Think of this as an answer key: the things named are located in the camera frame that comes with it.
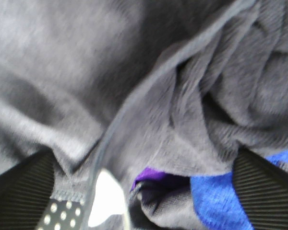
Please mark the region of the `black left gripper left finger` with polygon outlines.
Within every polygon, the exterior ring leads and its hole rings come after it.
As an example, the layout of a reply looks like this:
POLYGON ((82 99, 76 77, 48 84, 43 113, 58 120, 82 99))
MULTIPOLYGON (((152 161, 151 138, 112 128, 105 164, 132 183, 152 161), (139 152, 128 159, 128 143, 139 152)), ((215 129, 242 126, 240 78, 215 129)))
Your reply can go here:
POLYGON ((34 230, 54 187, 55 157, 41 150, 0 175, 0 230, 34 230))

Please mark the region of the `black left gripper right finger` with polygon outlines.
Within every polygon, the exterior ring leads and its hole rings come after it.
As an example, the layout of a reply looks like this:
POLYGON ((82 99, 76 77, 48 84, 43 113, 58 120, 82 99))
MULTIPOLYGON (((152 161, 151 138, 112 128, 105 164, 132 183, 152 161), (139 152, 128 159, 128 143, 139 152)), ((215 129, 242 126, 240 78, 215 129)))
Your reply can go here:
POLYGON ((232 182, 255 230, 288 230, 288 172, 248 149, 233 163, 232 182))

